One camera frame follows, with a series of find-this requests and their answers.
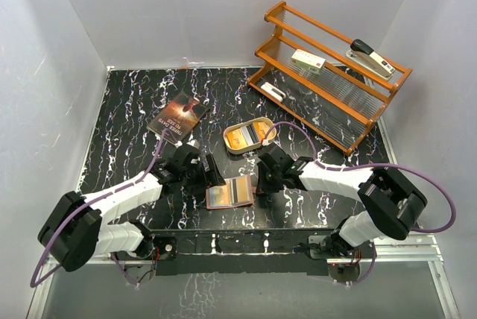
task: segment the black clamp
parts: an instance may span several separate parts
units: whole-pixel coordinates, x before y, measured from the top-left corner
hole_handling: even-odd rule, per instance
[[[318,243],[299,243],[298,251],[310,251],[315,250],[321,253],[329,253],[331,256],[335,257],[347,257],[350,252],[354,250],[342,237],[339,236],[340,230],[343,227],[344,223],[348,218],[345,218],[339,225],[336,227],[330,236],[326,236]]]
[[[151,173],[161,185],[166,186],[165,192],[176,185],[183,186],[186,193],[196,195],[210,187],[225,185],[214,156],[204,156],[189,144],[177,148],[171,159],[156,161]]]
[[[46,246],[54,232],[73,211],[84,204],[85,197],[76,192],[68,192],[48,217],[38,234],[38,241]],[[85,208],[78,213],[61,231],[51,247],[51,255],[67,272],[76,271],[91,258],[95,252],[101,227],[101,211]]]
[[[378,230],[392,239],[405,239],[427,205],[422,192],[396,168],[375,168],[358,195]]]
[[[311,157],[299,157],[293,160],[280,146],[270,144],[264,147],[259,155],[259,181],[257,195],[267,195],[287,189],[306,190],[299,176],[305,165],[312,161]]]

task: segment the wooden rack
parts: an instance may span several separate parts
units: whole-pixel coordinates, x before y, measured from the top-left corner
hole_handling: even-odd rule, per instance
[[[351,154],[373,128],[412,69],[385,58],[396,71],[390,80],[384,80],[346,57],[345,52],[350,49],[352,39],[295,10],[284,1],[265,14],[265,21],[274,24],[275,29],[271,38],[255,52],[265,64],[249,78],[248,85],[345,154]],[[304,72],[291,63],[291,55],[296,49],[326,58],[319,76]],[[291,92],[290,89],[293,89],[297,96],[292,97],[293,100],[287,97],[280,103],[260,88],[265,81],[282,91]],[[318,99],[318,102],[310,105],[310,99]],[[317,117],[303,112],[307,107],[324,114],[323,119],[317,120]]]

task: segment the orange wooden shelf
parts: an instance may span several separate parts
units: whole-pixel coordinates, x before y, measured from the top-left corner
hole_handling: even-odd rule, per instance
[[[273,23],[275,30],[271,38],[255,52],[265,64],[249,78],[248,85],[344,153],[351,154],[373,128],[412,70],[385,58],[396,71],[390,80],[380,78],[346,57],[345,51],[349,49],[352,39],[289,7],[284,1],[265,14],[265,21]],[[291,63],[291,55],[296,49],[326,58],[319,76],[304,72]],[[352,69],[367,79],[367,82],[361,82],[339,69],[339,66]],[[293,111],[289,105],[284,104],[285,101],[280,103],[262,91],[259,84],[274,69],[281,71],[288,83],[296,82],[298,87],[309,89],[320,98],[322,111],[327,114],[325,122],[317,124],[297,110]]]

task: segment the card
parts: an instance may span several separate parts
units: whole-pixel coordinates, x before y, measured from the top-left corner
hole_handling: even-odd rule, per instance
[[[247,146],[244,134],[241,129],[235,129],[227,133],[227,139],[229,140],[230,147],[232,149],[243,149]]]
[[[245,138],[245,142],[247,143],[247,146],[251,146],[256,143],[252,140],[252,133],[248,130],[247,126],[241,127],[240,130],[241,130],[241,133],[244,134],[244,138]]]
[[[225,185],[206,190],[207,209],[225,209],[253,203],[250,175],[225,179]]]
[[[259,136],[260,141],[262,141],[265,138],[265,134],[268,132],[268,129],[270,129],[270,127],[266,125],[266,123],[264,123],[263,121],[254,121],[253,126],[255,127],[255,131]]]
[[[197,125],[209,108],[194,99],[191,95],[180,92],[164,109],[148,124],[148,129],[161,135],[165,128],[167,132],[164,139],[171,144],[176,144]]]

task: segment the book cover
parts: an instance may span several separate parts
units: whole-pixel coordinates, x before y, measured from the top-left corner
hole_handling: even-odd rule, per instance
[[[167,132],[164,139],[171,144],[176,144],[197,125],[209,108],[194,99],[191,95],[180,92],[149,124],[148,129],[161,135],[165,128],[171,130],[173,135]]]

